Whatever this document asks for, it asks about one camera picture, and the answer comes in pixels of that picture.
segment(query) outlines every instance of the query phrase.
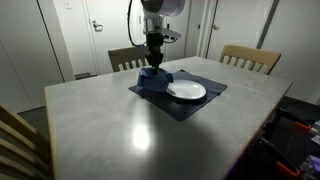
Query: gray tabletop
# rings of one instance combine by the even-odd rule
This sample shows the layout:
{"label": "gray tabletop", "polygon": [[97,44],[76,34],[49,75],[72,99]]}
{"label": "gray tabletop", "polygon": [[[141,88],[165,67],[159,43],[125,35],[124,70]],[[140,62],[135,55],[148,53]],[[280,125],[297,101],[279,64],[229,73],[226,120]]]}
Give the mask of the gray tabletop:
{"label": "gray tabletop", "polygon": [[291,82],[193,57],[163,63],[228,88],[179,122],[128,90],[139,69],[45,88],[59,179],[222,179]]}

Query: wall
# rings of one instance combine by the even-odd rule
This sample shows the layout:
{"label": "wall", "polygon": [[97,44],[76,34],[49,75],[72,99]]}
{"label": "wall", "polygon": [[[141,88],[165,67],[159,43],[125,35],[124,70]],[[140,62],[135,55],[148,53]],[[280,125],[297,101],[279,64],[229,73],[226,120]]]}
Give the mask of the wall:
{"label": "wall", "polygon": [[32,109],[30,98],[0,40],[0,104],[15,112]]}
{"label": "wall", "polygon": [[63,83],[63,77],[37,1],[2,0],[0,17],[2,46],[32,106],[44,106],[44,87]]}
{"label": "wall", "polygon": [[313,104],[320,97],[319,8],[319,0],[280,0],[262,46],[282,54],[271,75],[293,81],[287,96]]}
{"label": "wall", "polygon": [[219,60],[224,45],[255,48],[272,0],[219,0],[208,59]]}
{"label": "wall", "polygon": [[97,74],[82,0],[54,0],[74,74]]}
{"label": "wall", "polygon": [[53,1],[38,0],[38,2],[48,28],[48,33],[58,59],[64,81],[73,81],[75,80],[75,76]]}
{"label": "wall", "polygon": [[168,16],[165,18],[164,26],[166,27],[169,24],[169,29],[180,33],[181,37],[174,43],[164,43],[164,55],[162,62],[182,59],[185,56],[189,28],[190,5],[191,0],[185,0],[184,9],[178,16]]}

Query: dark blue napkin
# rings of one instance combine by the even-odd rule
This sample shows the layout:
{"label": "dark blue napkin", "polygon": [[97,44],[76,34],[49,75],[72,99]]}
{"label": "dark blue napkin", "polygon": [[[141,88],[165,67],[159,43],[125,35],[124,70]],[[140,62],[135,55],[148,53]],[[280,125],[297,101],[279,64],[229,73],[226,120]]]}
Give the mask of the dark blue napkin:
{"label": "dark blue napkin", "polygon": [[190,80],[201,84],[206,88],[207,94],[197,100],[182,100],[169,95],[167,92],[153,91],[139,86],[132,86],[129,89],[156,105],[174,119],[183,121],[227,88],[224,84],[192,75],[184,70],[173,73],[172,76],[174,80]]}
{"label": "dark blue napkin", "polygon": [[154,91],[165,92],[169,83],[173,82],[173,76],[170,72],[159,68],[156,75],[151,68],[141,68],[137,86]]}

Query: floor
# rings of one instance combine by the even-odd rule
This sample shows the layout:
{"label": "floor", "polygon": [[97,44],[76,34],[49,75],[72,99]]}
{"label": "floor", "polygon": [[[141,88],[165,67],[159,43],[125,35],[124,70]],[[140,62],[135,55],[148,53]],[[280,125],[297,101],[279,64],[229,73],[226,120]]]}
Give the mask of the floor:
{"label": "floor", "polygon": [[[299,100],[295,100],[289,97],[285,97],[279,104],[280,108],[286,109],[287,111],[295,114],[303,119],[319,119],[320,120],[320,107],[312,104],[308,104]],[[35,110],[19,113],[26,121],[28,121],[32,126],[34,126],[44,137],[49,138],[48,121],[46,115],[46,108],[38,108]],[[279,172],[268,164],[268,159],[270,156],[265,154],[259,154],[259,157],[245,157],[244,161],[239,162],[235,169],[241,169],[232,178],[228,179],[282,179],[283,176],[279,175]]]}
{"label": "floor", "polygon": [[49,140],[49,127],[45,107],[22,112],[19,115]]}

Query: chair backrest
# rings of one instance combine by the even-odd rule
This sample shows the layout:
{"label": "chair backrest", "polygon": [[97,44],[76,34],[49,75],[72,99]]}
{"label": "chair backrest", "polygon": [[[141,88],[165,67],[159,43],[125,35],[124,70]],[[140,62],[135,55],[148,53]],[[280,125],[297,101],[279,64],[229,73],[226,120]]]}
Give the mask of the chair backrest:
{"label": "chair backrest", "polygon": [[238,66],[239,60],[242,60],[240,68],[246,67],[247,62],[250,62],[248,67],[250,71],[259,72],[262,66],[266,65],[267,68],[264,74],[269,75],[281,57],[281,54],[242,46],[225,45],[219,62],[223,63],[225,56],[228,57],[227,64],[230,64],[232,58],[235,58],[232,63],[233,66]]}
{"label": "chair backrest", "polygon": [[9,174],[0,177],[49,179],[52,176],[50,145],[18,114],[0,105],[0,165]]}
{"label": "chair backrest", "polygon": [[128,47],[111,49],[108,51],[114,72],[120,71],[119,65],[122,66],[123,70],[146,66],[147,61],[145,59],[145,55],[147,52],[148,47]]}

